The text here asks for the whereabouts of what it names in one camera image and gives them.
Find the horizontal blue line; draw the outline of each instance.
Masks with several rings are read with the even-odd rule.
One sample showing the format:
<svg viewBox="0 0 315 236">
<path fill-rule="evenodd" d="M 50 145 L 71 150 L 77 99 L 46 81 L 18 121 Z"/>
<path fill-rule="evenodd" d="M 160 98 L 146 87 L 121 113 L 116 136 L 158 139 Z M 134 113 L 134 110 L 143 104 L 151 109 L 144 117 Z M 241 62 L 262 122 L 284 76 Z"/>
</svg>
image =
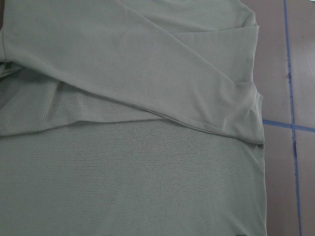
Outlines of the horizontal blue line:
<svg viewBox="0 0 315 236">
<path fill-rule="evenodd" d="M 273 126 L 278 126 L 278 127 L 282 127 L 282 128 L 288 128 L 288 129 L 292 128 L 291 124 L 282 123 L 282 122 L 276 122 L 276 121 L 268 120 L 268 119 L 263 119 L 262 123 L 263 124 L 268 124 L 268 125 L 273 125 Z M 296 125 L 295 129 L 315 133 L 315 129 L 314 128 L 309 128 L 309 127 L 305 127 L 305 126 Z"/>
</svg>

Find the folded fabric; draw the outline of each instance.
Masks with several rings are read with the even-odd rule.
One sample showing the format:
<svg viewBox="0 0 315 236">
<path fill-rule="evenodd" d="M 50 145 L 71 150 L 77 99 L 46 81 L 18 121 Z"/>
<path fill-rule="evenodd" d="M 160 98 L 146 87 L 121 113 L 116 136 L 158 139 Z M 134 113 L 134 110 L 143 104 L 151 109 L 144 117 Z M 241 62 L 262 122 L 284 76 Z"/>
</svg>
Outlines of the folded fabric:
<svg viewBox="0 0 315 236">
<path fill-rule="evenodd" d="M 258 28 L 238 0 L 6 0 L 0 234 L 266 236 Z"/>
</svg>

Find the floor tile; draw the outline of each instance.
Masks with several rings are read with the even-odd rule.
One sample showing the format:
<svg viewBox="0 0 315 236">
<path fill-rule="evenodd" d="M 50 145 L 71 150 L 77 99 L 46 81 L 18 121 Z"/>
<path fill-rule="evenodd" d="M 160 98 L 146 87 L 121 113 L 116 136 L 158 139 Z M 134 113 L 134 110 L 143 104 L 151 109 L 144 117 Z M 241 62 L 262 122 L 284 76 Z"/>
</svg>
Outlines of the floor tile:
<svg viewBox="0 0 315 236">
<path fill-rule="evenodd" d="M 315 233 L 315 133 L 296 131 L 303 236 Z"/>
<path fill-rule="evenodd" d="M 315 2 L 286 2 L 295 124 L 315 128 Z"/>
<path fill-rule="evenodd" d="M 264 125 L 268 236 L 299 236 L 291 129 Z"/>
<path fill-rule="evenodd" d="M 241 0 L 259 25 L 253 79 L 263 95 L 263 119 L 291 123 L 283 0 Z"/>
</svg>

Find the garment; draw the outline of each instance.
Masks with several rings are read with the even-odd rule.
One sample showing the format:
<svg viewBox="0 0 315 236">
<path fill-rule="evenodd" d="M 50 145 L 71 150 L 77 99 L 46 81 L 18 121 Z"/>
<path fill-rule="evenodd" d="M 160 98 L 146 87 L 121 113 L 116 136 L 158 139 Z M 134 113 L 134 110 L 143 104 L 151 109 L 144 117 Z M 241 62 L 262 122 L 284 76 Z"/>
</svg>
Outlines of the garment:
<svg viewBox="0 0 315 236">
<path fill-rule="evenodd" d="M 0 234 L 266 234 L 238 0 L 6 0 Z"/>
</svg>

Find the gray-green cloth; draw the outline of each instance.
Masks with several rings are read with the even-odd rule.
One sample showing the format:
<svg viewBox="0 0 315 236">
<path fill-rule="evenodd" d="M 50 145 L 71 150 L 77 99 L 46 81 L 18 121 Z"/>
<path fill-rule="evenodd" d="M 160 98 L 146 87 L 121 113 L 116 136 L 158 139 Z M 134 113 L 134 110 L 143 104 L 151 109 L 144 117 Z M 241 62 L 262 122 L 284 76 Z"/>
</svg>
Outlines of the gray-green cloth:
<svg viewBox="0 0 315 236">
<path fill-rule="evenodd" d="M 0 235 L 266 236 L 238 0 L 6 0 Z"/>
</svg>

